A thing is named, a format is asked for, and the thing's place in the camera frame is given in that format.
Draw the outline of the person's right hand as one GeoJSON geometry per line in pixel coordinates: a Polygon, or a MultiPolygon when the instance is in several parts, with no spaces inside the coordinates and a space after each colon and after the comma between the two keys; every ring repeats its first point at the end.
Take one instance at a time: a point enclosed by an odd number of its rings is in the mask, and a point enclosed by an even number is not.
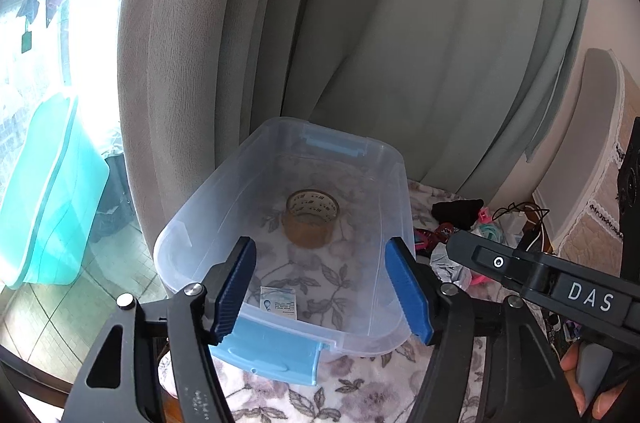
{"type": "MultiPolygon", "coordinates": [[[[579,358],[579,346],[578,342],[570,345],[567,352],[564,354],[560,361],[560,367],[564,372],[570,391],[572,392],[575,400],[578,412],[584,414],[587,410],[586,396],[582,388],[577,383],[576,372],[579,358]]],[[[609,391],[602,393],[594,402],[592,407],[592,417],[596,420],[601,420],[602,417],[608,412],[609,409],[616,402],[617,397],[626,387],[627,383],[620,384],[609,391]]]]}

